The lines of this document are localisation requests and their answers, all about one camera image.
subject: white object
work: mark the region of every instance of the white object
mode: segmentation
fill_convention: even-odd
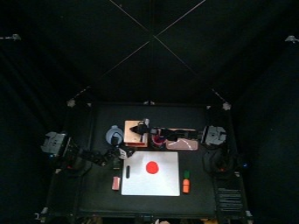
[[[76,101],[74,100],[68,100],[66,104],[68,104],[68,107],[73,108],[76,106]]]
[[[221,106],[222,106],[224,110],[229,110],[230,109],[230,105],[226,102],[224,102]]]
[[[145,170],[146,164],[152,161],[158,167],[156,174]],[[177,152],[137,151],[124,161],[121,194],[180,196]]]

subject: sticker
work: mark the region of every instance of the sticker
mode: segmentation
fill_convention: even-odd
[[[126,159],[126,152],[124,150],[118,149],[118,154],[118,158]]]
[[[148,162],[145,165],[145,170],[148,173],[156,174],[158,172],[157,163],[154,161]]]

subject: black table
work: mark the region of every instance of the black table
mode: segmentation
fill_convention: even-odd
[[[205,125],[221,126],[230,131],[228,113],[218,107],[201,105],[138,105],[92,103],[69,109],[64,129],[84,150],[105,153],[109,145],[105,134],[112,125],[122,130],[125,120],[149,119],[149,126],[202,130]],[[233,133],[228,140],[234,149]],[[112,163],[101,167],[90,162],[78,176],[61,171],[53,174],[46,207],[48,215],[77,217],[214,218],[216,202],[213,179],[202,170],[205,149],[177,150],[178,174],[190,172],[190,192],[180,196],[124,196],[112,191],[112,178],[121,177],[121,170]]]

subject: wire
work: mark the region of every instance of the wire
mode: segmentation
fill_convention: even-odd
[[[204,2],[198,2],[154,36],[160,36]]]

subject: table surface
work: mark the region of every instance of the table surface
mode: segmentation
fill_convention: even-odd
[[[202,106],[144,106],[126,104],[94,104],[72,108],[68,115],[65,129],[72,135],[73,141],[82,149],[101,151],[109,148],[105,134],[112,125],[122,130],[125,120],[149,119],[149,126],[202,130],[205,125],[222,126],[221,119],[210,119],[206,107]],[[201,157],[205,149],[200,146],[197,150],[176,150],[178,153],[178,176],[182,182],[182,172],[190,173],[190,192],[182,194],[180,185],[180,196],[129,196],[121,195],[121,191],[113,191],[112,178],[121,178],[122,171],[113,170],[112,164],[100,167],[94,164],[84,173],[77,184],[77,199],[65,199],[74,206],[69,211],[78,214],[94,214],[114,217],[134,217],[137,214],[150,214],[154,217],[173,218],[202,218],[214,217],[214,194],[212,178],[202,170]],[[66,181],[73,181],[61,175],[56,175],[56,191],[66,193]],[[62,193],[52,194],[50,203],[62,201]]]

